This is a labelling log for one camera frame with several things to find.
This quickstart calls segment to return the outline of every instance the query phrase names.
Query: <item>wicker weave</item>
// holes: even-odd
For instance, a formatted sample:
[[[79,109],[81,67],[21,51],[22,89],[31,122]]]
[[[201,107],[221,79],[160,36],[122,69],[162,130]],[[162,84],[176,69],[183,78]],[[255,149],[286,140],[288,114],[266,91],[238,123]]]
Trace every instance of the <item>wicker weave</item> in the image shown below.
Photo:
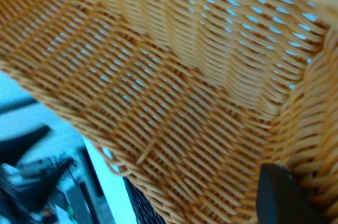
[[[132,203],[137,224],[165,224],[164,219],[154,210],[149,200],[127,178],[123,178]]]
[[[267,161],[287,165],[338,223],[337,38],[313,3],[0,6],[0,69],[110,149],[107,162],[167,223],[256,223]]]

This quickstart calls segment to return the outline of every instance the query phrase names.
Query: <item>woven strand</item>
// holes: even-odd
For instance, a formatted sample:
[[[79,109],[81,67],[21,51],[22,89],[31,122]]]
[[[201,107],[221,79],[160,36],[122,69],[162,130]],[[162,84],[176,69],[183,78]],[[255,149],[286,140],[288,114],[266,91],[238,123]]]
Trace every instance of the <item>woven strand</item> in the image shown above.
[[[318,189],[313,202],[338,221],[337,38],[312,3],[0,6],[0,69],[91,139],[166,223],[256,223],[268,161]]]

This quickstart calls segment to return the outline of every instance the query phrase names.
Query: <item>orange wicker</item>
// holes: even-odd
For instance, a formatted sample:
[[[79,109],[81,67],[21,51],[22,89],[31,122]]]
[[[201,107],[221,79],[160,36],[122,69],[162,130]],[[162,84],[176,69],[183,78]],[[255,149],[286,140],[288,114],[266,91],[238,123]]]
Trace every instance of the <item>orange wicker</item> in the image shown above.
[[[256,223],[263,162],[286,165],[338,223],[338,36],[324,7],[0,0],[0,69],[108,148],[167,223]]]

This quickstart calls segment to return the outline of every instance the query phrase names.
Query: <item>black chair leg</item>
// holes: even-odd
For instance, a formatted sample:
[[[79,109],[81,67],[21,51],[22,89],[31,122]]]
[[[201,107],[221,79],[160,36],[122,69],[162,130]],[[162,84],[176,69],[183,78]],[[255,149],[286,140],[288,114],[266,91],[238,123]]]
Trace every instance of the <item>black chair leg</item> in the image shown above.
[[[49,131],[50,128],[43,125],[17,138],[0,141],[0,164],[15,166],[20,158]]]

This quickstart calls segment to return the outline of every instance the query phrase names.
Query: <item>black object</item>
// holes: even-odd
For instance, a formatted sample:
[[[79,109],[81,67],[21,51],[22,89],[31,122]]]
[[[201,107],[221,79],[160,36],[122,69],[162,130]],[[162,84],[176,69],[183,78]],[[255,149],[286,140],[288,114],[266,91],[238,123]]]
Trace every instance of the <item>black object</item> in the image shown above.
[[[34,100],[33,98],[26,98],[23,100],[16,101],[14,103],[12,102],[10,104],[0,106],[0,115],[10,112],[10,111],[14,111],[16,109],[21,109],[23,107],[26,107],[32,104],[37,104],[37,100]]]
[[[42,224],[55,224],[58,221],[58,217],[52,213],[50,216],[44,217],[41,222]]]
[[[324,224],[305,194],[282,166],[260,169],[256,201],[259,224]]]
[[[72,158],[64,161],[54,171],[41,178],[38,182],[30,184],[18,191],[13,199],[30,212],[40,212],[48,201],[48,197],[56,187],[65,171],[74,163]]]
[[[137,189],[127,178],[125,181],[126,189],[132,203],[138,224],[165,224],[163,218],[155,212],[149,200]]]
[[[0,164],[15,166],[20,158],[49,131],[50,128],[43,125],[17,138],[0,141]]]

